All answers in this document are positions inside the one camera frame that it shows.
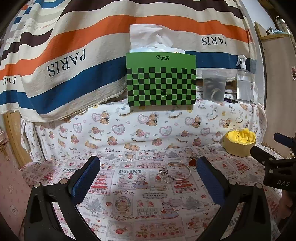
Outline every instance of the checkered pattern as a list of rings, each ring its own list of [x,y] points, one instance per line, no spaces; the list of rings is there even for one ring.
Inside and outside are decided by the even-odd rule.
[[[129,106],[195,104],[196,69],[127,69]]]

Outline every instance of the translucent plastic cup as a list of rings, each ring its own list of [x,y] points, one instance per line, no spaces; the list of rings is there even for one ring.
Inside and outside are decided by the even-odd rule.
[[[228,74],[219,70],[203,70],[203,92],[205,100],[224,102]]]

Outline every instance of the tissue package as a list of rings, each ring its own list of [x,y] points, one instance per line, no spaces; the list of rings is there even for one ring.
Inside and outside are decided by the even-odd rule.
[[[128,53],[126,68],[129,106],[195,104],[195,55]]]

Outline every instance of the orange stripe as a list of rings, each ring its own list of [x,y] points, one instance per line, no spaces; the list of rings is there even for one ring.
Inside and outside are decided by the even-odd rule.
[[[30,75],[38,66],[61,55],[82,48],[98,37],[109,34],[129,33],[130,24],[144,23],[163,25],[172,30],[187,31],[199,35],[222,34],[227,38],[249,43],[247,31],[240,27],[221,24],[217,20],[200,23],[190,18],[178,16],[156,15],[132,17],[128,15],[115,15],[106,17],[90,27],[54,36],[39,57],[35,59],[21,59],[16,64],[7,64],[0,71],[0,80],[4,76],[17,74],[20,74],[20,76]]]
[[[26,4],[25,6],[23,6],[22,8],[21,8],[21,10],[24,10],[24,9],[27,9],[28,8],[28,4]]]

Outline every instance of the yellow box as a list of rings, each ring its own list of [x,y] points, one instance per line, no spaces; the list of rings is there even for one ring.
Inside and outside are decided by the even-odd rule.
[[[228,132],[223,137],[222,146],[225,148],[225,150],[234,156],[239,157],[246,157],[250,156],[250,150],[253,146],[256,144],[256,139],[254,143],[251,144],[239,144],[238,142],[232,142],[227,138]]]

